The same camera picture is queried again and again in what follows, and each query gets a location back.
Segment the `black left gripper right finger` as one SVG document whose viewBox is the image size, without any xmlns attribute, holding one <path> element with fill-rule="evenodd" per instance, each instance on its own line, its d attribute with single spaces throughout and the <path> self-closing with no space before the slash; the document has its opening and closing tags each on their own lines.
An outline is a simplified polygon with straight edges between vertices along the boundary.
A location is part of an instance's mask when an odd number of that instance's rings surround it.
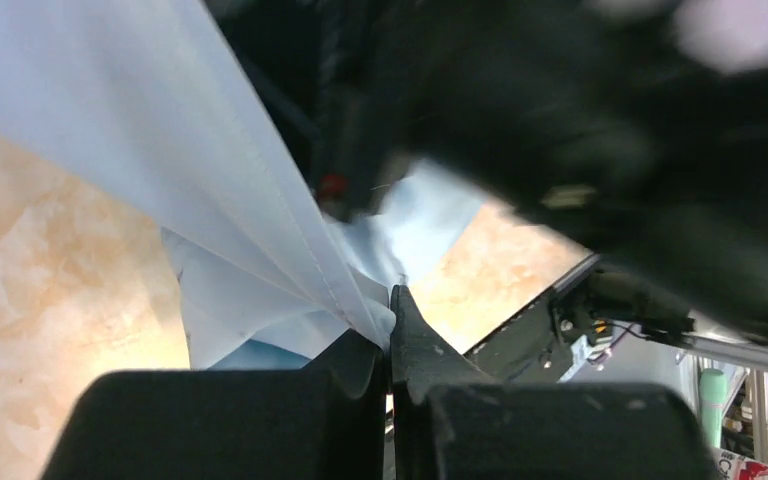
<svg viewBox="0 0 768 480">
<path fill-rule="evenodd" d="M 714 479 L 687 405 L 644 383 L 499 381 L 454 350 L 397 286 L 393 479 Z"/>
</svg>

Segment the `light blue pillowcase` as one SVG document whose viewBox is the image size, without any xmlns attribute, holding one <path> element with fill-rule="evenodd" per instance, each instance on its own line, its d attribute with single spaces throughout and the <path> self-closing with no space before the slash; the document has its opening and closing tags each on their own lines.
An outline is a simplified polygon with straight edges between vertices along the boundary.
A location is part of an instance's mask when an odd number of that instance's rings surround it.
<svg viewBox="0 0 768 480">
<path fill-rule="evenodd" d="M 199 1 L 0 1 L 0 134 L 155 220 L 196 369 L 297 369 L 429 272 L 484 196 L 427 161 L 379 214 L 316 206 Z"/>
</svg>

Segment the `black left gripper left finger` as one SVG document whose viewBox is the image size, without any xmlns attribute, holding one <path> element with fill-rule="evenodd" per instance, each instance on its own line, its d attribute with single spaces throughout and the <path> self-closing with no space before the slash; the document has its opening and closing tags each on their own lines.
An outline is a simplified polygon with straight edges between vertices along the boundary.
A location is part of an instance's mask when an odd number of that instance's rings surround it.
<svg viewBox="0 0 768 480">
<path fill-rule="evenodd" d="M 381 350 L 348 331 L 280 371 L 117 371 L 76 402 L 47 479 L 378 479 Z"/>
</svg>

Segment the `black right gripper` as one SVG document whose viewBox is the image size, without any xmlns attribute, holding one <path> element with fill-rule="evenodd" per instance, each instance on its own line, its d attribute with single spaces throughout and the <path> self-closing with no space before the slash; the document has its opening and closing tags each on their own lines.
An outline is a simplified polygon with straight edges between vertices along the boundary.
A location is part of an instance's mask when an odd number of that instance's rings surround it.
<svg viewBox="0 0 768 480">
<path fill-rule="evenodd" d="M 322 211 L 471 217 L 480 196 L 409 146 L 421 70 L 479 1 L 210 1 Z"/>
</svg>

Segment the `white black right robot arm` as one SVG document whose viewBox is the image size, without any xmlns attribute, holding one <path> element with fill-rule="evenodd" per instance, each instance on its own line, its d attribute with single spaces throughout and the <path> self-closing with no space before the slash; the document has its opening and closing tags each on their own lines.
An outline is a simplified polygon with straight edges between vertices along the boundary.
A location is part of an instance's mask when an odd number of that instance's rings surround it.
<svg viewBox="0 0 768 480">
<path fill-rule="evenodd" d="M 667 1 L 211 1 L 343 222 L 428 158 L 768 345 L 768 67 L 682 53 Z"/>
</svg>

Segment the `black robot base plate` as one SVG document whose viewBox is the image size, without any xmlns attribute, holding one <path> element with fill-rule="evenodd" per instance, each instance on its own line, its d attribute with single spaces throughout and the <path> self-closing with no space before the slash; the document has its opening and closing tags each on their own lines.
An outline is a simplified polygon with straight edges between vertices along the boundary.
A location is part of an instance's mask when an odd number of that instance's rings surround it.
<svg viewBox="0 0 768 480">
<path fill-rule="evenodd" d="M 626 338 L 671 343 L 693 329 L 681 301 L 590 255 L 465 356 L 501 380 L 563 382 L 602 369 Z"/>
</svg>

